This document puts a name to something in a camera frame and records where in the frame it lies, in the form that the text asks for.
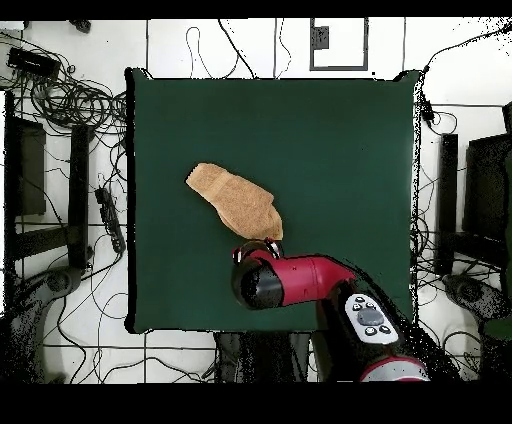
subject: floor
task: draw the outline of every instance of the floor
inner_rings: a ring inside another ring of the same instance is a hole
[[[320,25],[319,21],[320,18],[317,18],[317,25]],[[341,21],[322,18],[323,25],[332,28],[338,25],[340,33],[343,33]],[[233,42],[259,77],[392,79],[404,69],[423,69],[435,52],[492,31],[500,21],[498,18],[494,21],[479,18],[370,18],[370,65],[368,71],[357,72],[308,70],[309,19],[238,19],[224,20],[224,24]],[[350,34],[343,34],[348,37],[346,40],[350,39]],[[236,54],[216,20],[92,21],[89,34],[78,32],[67,22],[32,22],[22,35],[25,41],[63,55],[76,68],[73,74],[75,78],[101,83],[114,94],[125,90],[126,67],[146,68],[154,77],[208,78],[225,76],[236,65],[230,77],[250,77],[247,68],[237,63]],[[277,39],[275,70],[274,37]],[[30,48],[25,42],[21,45]],[[463,147],[470,140],[505,132],[500,107],[512,100],[512,80],[509,77],[512,70],[511,51],[509,39],[504,36],[490,37],[441,53],[430,65],[424,90],[434,110],[439,113],[434,129],[438,133],[452,131],[455,121],[451,115],[443,112],[456,116],[456,132],[460,142],[459,168],[464,167]],[[29,114],[33,113],[30,101],[24,99],[22,104],[25,117],[30,117]],[[69,157],[69,142],[57,136],[56,128],[52,129],[47,124],[45,128],[48,134],[53,134],[47,138],[46,169],[56,169],[47,172],[46,191],[63,222],[67,222],[65,177],[69,173],[69,165],[62,158]],[[437,176],[440,137],[423,123],[421,134],[423,171],[419,186],[423,187]],[[105,176],[111,174],[109,146],[116,142],[117,135],[105,135],[101,142],[97,141],[98,145],[90,155],[90,183],[93,187],[102,184]],[[124,158],[118,168],[126,175]],[[459,172],[459,210],[462,210],[463,174],[464,171]],[[126,224],[126,187],[120,180],[112,185],[112,190],[117,198],[119,220]],[[420,212],[424,212],[430,230],[434,226],[435,195],[435,182],[420,191]],[[94,269],[99,270],[112,263],[115,254],[109,238],[99,238],[105,231],[93,194],[89,204],[89,240],[90,244],[97,240]],[[18,231],[31,231],[55,224],[55,216],[49,209],[42,217],[24,217],[23,221],[20,220]],[[19,261],[17,272],[25,277],[34,275],[46,269],[65,251],[56,249]],[[60,261],[65,261],[65,258],[57,259],[54,265]],[[464,262],[456,263],[454,269],[462,270],[466,266]],[[434,339],[438,338],[442,343],[449,333],[458,330],[477,334],[474,319],[446,298],[440,282],[434,282],[434,277],[426,272],[420,272],[418,277],[429,283],[419,292],[419,302],[424,305],[420,307],[420,319]],[[496,284],[492,275],[491,280],[492,284]],[[90,293],[96,286],[98,288],[94,291],[93,299]],[[100,356],[99,373],[105,383],[172,382],[180,377],[179,382],[192,381],[189,375],[183,377],[181,371],[166,368],[162,362],[188,373],[201,374],[209,367],[214,358],[211,333],[153,331],[143,335],[128,334],[122,319],[127,308],[126,292],[125,256],[108,272],[94,276],[69,296],[62,329],[77,343],[88,346],[85,348],[85,363],[74,383],[98,383],[92,370]],[[63,302],[56,301],[47,317],[45,357],[48,369],[55,373],[65,372],[69,381],[82,362],[83,352],[63,339],[55,328],[62,307]],[[101,310],[110,317],[102,317]],[[454,361],[458,361],[463,378],[477,378],[473,369],[475,361],[478,361],[479,347],[473,338],[465,335],[450,337],[446,349],[454,355]],[[156,359],[143,361],[144,358]],[[133,364],[138,365],[113,369]],[[314,364],[311,364],[310,381],[316,381],[313,370]]]

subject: button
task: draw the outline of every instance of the button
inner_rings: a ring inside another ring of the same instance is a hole
[[[361,309],[357,314],[357,322],[361,325],[381,325],[384,322],[384,316],[372,308]]]

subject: black cable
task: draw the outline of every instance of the black cable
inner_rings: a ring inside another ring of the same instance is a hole
[[[188,51],[190,53],[190,62],[191,62],[191,70],[190,70],[190,76],[189,78],[192,78],[192,75],[194,73],[194,57],[192,55],[192,49],[190,48],[190,44],[188,42],[188,33],[190,32],[190,30],[192,29],[197,29],[197,32],[198,32],[198,38],[197,38],[197,54],[199,55],[199,59],[201,60],[201,63],[203,64],[203,67],[204,69],[206,70],[206,73],[208,74],[208,76],[210,78],[214,78],[212,76],[212,74],[210,74],[210,71],[208,70],[208,68],[206,67],[206,64],[204,63],[204,60],[203,60],[203,56],[201,55],[201,49],[200,49],[200,41],[201,41],[201,30],[196,27],[196,26],[193,26],[193,27],[190,27],[187,29],[187,32],[185,33],[185,42],[187,43],[187,47],[188,47]],[[223,77],[220,77],[219,79],[226,79],[228,78],[229,76],[231,76],[231,74],[235,71],[236,69],[236,66],[238,65],[238,55],[236,56],[236,60],[235,60],[235,64],[233,65],[233,67],[231,68],[231,70],[226,74],[224,75]]]
[[[55,258],[53,261],[50,262],[50,265],[48,265],[48,268],[46,268],[47,270],[51,268],[51,266],[57,262],[60,258],[63,258],[64,256],[66,256],[68,254],[68,252],[65,252],[63,253],[62,255],[60,255],[58,258]]]
[[[467,331],[454,331],[453,333],[450,333],[448,334],[448,336],[445,337],[445,339],[443,340],[443,344],[442,344],[442,349],[446,351],[446,343],[448,342],[448,340],[450,338],[452,338],[453,336],[457,336],[459,334],[462,334],[462,335],[465,335],[465,336],[468,336],[468,337],[471,337],[473,340],[475,340],[478,344],[481,344],[482,342],[480,341],[480,339],[478,337],[476,337],[475,335],[471,334],[471,333],[468,333]]]
[[[438,346],[441,346],[441,340],[439,340],[439,336],[436,334],[436,332],[434,330],[432,330],[432,328],[430,326],[428,326],[427,324],[425,324],[424,321],[422,321],[421,319],[418,318],[418,322],[421,322],[428,330],[430,330],[430,332],[434,335],[434,337],[436,338],[436,343]]]
[[[443,52],[446,52],[448,50],[451,50],[451,49],[454,49],[454,48],[457,48],[457,47],[461,47],[461,46],[464,46],[464,45],[468,45],[470,43],[473,43],[475,41],[478,41],[480,39],[483,39],[483,38],[488,38],[488,37],[491,37],[493,35],[497,35],[497,34],[506,34],[507,32],[509,32],[511,29],[510,27],[510,23],[507,23],[507,25],[505,25],[505,27],[503,28],[500,28],[498,30],[495,30],[495,31],[492,31],[492,32],[488,32],[488,33],[485,33],[485,34],[480,34],[480,35],[477,35],[475,37],[471,37],[465,41],[462,41],[461,43],[458,43],[458,44],[455,44],[453,46],[449,46],[449,47],[445,47],[444,49],[441,49],[439,50],[438,52],[434,53],[432,55],[432,57],[430,58],[430,60],[427,62],[427,64],[425,65],[425,68],[423,68],[424,72],[427,72],[430,68],[430,64],[432,63],[432,61],[434,60],[434,58],[440,54],[440,53],[443,53]]]
[[[75,345],[76,347],[80,348],[80,350],[84,354],[84,357],[82,359],[82,362],[81,362],[80,366],[76,369],[75,373],[73,374],[73,377],[71,377],[71,380],[69,380],[69,384],[73,384],[73,380],[75,379],[75,377],[77,376],[77,374],[79,373],[79,371],[82,369],[82,367],[85,364],[85,360],[87,359],[87,352],[85,351],[85,349],[82,346],[80,346],[74,340],[71,340],[68,336],[66,336],[64,334],[64,332],[62,331],[62,328],[60,327],[61,320],[62,320],[62,315],[64,315],[64,311],[66,310],[66,305],[67,305],[67,296],[64,296],[64,304],[62,305],[62,310],[60,311],[59,317],[57,318],[57,329],[59,330],[60,335],[68,343],[71,343],[71,344]]]
[[[292,63],[292,54],[290,53],[290,50],[288,50],[286,48],[286,46],[283,44],[283,39],[281,38],[281,35],[283,33],[283,27],[284,27],[284,18],[283,20],[281,21],[281,29],[279,30],[279,43],[281,44],[281,46],[283,47],[283,49],[286,50],[286,53],[288,53],[288,64],[286,65],[286,68],[284,69],[284,71],[281,71],[279,73],[279,75],[277,76],[277,79],[281,78],[281,75],[283,75],[286,71],[288,71],[288,68],[290,67],[290,63]]]
[[[242,62],[244,62],[244,65],[247,67],[247,69],[249,70],[249,72],[251,73],[251,77],[253,79],[256,78],[256,76],[254,75],[254,72],[252,71],[251,67],[249,66],[249,64],[246,62],[246,60],[243,58],[243,56],[240,54],[240,52],[238,51],[238,49],[235,47],[234,43],[233,43],[233,40],[231,40],[231,37],[229,36],[228,32],[226,31],[226,29],[224,28],[224,25],[222,25],[222,22],[220,19],[217,19],[217,22],[219,23],[219,26],[220,28],[222,29],[222,31],[224,32],[224,34],[226,34],[226,37],[228,38],[228,41],[229,41],[229,44],[231,44],[231,47],[233,47],[233,50],[236,52],[236,54],[238,55],[238,57],[242,60]]]
[[[426,305],[428,305],[428,304],[430,304],[430,303],[434,302],[434,300],[436,300],[436,299],[437,299],[437,293],[438,293],[438,291],[437,291],[437,290],[438,290],[438,289],[437,289],[437,287],[436,287],[436,286],[433,286],[433,287],[436,289],[436,295],[434,296],[434,298],[433,298],[432,300],[428,301],[428,302],[425,302],[425,303],[422,303],[422,304],[418,304],[418,306],[420,306],[420,307],[421,307],[421,306],[426,306]]]
[[[297,370],[299,371],[300,379],[303,383],[307,383],[308,379],[306,377],[304,377],[304,373],[302,372],[302,368],[300,366],[299,358],[297,357],[297,352],[295,351],[295,347],[291,343],[290,343],[290,347],[292,348],[293,357],[295,359],[295,365],[297,365]]]
[[[195,373],[195,372],[187,372],[187,371],[184,371],[180,368],[176,368],[176,367],[173,367],[172,365],[169,365],[169,364],[166,364],[164,361],[162,361],[161,359],[159,358],[156,358],[154,356],[148,356],[145,360],[141,360],[141,361],[138,361],[138,362],[135,362],[133,364],[130,364],[130,365],[119,365],[117,367],[114,367],[114,368],[111,368],[107,374],[105,375],[105,377],[101,380],[101,384],[105,384],[105,381],[107,380],[108,376],[114,372],[115,370],[122,370],[122,369],[127,369],[127,368],[133,368],[133,367],[136,367],[137,365],[140,365],[142,363],[144,363],[145,361],[157,361],[158,363],[162,364],[164,367],[166,367],[167,369],[170,369],[172,371],[176,371],[176,372],[179,372],[179,373],[182,373],[184,376],[188,377],[190,380],[192,381],[196,381],[198,383],[206,383],[206,381],[203,381],[201,380],[201,377],[199,376],[199,374]]]
[[[439,123],[441,123],[441,115],[440,114],[443,114],[443,115],[449,115],[451,116],[453,119],[455,119],[455,125],[453,127],[453,130],[451,130],[449,133],[438,133],[437,131],[435,131],[433,128],[432,128],[432,125],[434,126],[437,126],[439,124],[434,124],[433,121],[425,121],[426,124],[427,124],[427,127],[430,129],[430,131],[432,131],[434,134],[438,135],[438,136],[442,136],[443,134],[453,134],[455,132],[455,130],[457,129],[457,125],[458,125],[458,121],[457,121],[457,117],[453,114],[453,113],[450,113],[450,112],[437,112],[437,111],[434,111],[434,114],[437,114],[439,115]]]

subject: towel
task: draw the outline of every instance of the towel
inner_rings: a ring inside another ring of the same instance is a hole
[[[272,202],[274,196],[250,181],[213,163],[198,164],[186,183],[209,202],[221,221],[251,240],[283,239],[283,224]]]

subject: green table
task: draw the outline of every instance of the green table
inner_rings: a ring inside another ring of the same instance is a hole
[[[140,70],[131,76],[133,331],[317,328],[313,303],[249,311],[236,302],[231,252],[243,240],[185,184],[199,162],[218,164],[274,194],[286,255],[350,260],[411,318],[417,72],[399,82],[151,80]]]

